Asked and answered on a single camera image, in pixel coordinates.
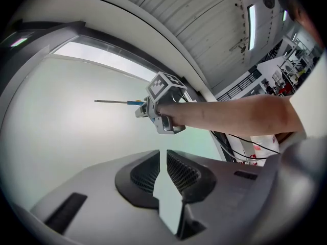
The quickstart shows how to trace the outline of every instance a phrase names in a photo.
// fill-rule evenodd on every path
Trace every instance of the forearm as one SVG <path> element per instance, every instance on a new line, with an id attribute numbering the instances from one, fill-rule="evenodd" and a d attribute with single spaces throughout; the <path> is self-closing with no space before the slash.
<path id="1" fill-rule="evenodd" d="M 288 97 L 255 95 L 229 102 L 178 103 L 159 112 L 175 124 L 240 136 L 268 135 L 302 129 Z"/>

